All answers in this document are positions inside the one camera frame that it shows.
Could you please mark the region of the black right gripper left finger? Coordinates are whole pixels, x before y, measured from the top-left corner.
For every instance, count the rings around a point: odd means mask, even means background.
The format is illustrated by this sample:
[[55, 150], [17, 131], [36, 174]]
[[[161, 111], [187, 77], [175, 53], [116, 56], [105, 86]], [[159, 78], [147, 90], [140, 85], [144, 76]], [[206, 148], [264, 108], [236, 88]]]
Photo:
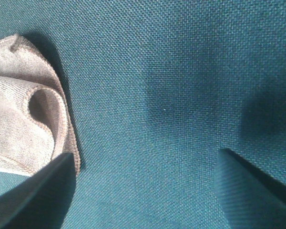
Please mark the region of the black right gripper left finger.
[[75, 188], [73, 154], [63, 153], [0, 196], [0, 229], [60, 229]]

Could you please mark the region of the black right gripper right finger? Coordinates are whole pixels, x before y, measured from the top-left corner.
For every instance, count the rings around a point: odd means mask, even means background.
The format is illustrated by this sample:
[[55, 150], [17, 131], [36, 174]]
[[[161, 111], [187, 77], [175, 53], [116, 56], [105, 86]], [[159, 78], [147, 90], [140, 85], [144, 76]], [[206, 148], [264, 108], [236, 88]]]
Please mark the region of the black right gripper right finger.
[[215, 193], [233, 229], [286, 229], [286, 185], [225, 148], [218, 153]]

